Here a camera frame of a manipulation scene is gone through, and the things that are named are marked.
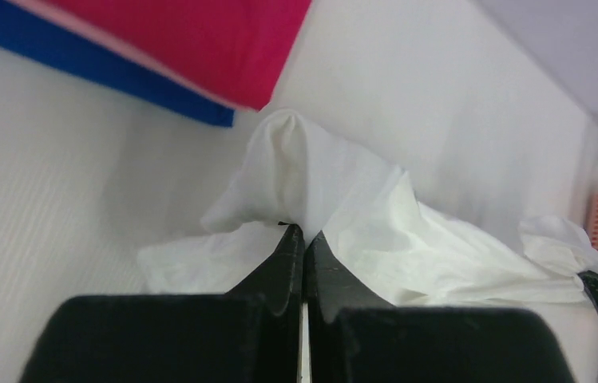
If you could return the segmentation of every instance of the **white cloth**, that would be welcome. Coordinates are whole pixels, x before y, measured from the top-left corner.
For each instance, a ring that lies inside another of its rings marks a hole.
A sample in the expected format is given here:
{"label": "white cloth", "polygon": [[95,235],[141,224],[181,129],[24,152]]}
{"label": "white cloth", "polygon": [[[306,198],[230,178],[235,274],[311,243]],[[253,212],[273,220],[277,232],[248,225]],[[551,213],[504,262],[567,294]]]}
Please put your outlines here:
{"label": "white cloth", "polygon": [[[267,226],[250,229],[255,221]],[[598,253],[566,219],[523,221],[524,252],[518,254],[479,228],[419,203],[400,167],[284,109],[258,127],[242,168],[202,219],[211,232],[229,234],[142,251],[149,286],[160,292],[218,291],[212,276],[231,276],[231,270],[239,271],[237,283],[243,270],[253,270],[263,261],[259,257],[272,252],[271,243],[279,239],[272,225],[279,221],[300,225],[307,243],[323,230],[336,258],[398,306],[582,302],[576,274],[598,272]]]}

